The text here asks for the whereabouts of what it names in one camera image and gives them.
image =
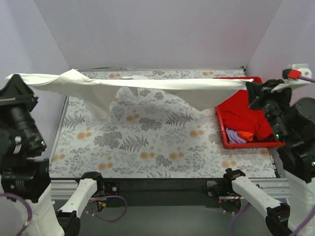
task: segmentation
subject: purple cloth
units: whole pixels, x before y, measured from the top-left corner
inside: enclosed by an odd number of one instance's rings
[[[240,136],[238,136],[237,131],[233,130],[233,129],[229,129],[229,128],[225,128],[227,136],[230,140],[230,144],[245,144],[247,143],[246,140],[240,138]]]

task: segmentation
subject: crumpled fabric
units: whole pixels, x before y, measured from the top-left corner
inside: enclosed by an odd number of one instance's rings
[[[246,82],[253,81],[241,79],[154,80],[140,75],[123,76],[119,80],[93,80],[74,69],[62,75],[20,74],[20,76],[28,86],[35,89],[83,99],[92,115],[105,121],[110,121],[109,106],[121,87],[129,87],[135,96],[138,96],[137,88],[165,90],[202,111],[219,105],[237,91],[246,89]]]

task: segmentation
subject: white wall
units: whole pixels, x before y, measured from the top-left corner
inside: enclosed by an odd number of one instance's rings
[[[69,69],[46,23],[33,1],[0,0],[0,89],[12,73],[61,74]],[[48,144],[49,157],[65,97],[37,91],[39,103],[32,116]],[[0,234],[15,235],[20,215],[0,199]]]
[[[247,65],[282,0],[35,0],[71,68]]]
[[[283,0],[247,69],[266,81],[280,79],[282,69],[294,63],[308,63],[315,75],[314,0]],[[306,96],[315,97],[315,85],[293,91],[292,101]]]

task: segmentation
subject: clothing pile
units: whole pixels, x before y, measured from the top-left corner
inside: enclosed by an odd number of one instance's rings
[[[271,127],[261,110],[248,108],[248,91],[240,90],[220,104],[221,116],[230,144],[268,142]]]

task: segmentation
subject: table surface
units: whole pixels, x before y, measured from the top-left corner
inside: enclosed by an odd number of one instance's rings
[[[144,75],[153,79],[241,77],[242,70],[122,70],[82,72],[91,79]],[[224,149],[215,109],[198,111],[159,89],[121,88],[111,122],[93,118],[85,102],[70,97],[51,157],[51,177],[98,171],[115,178],[212,178],[226,168],[248,177],[275,177],[266,148]]]

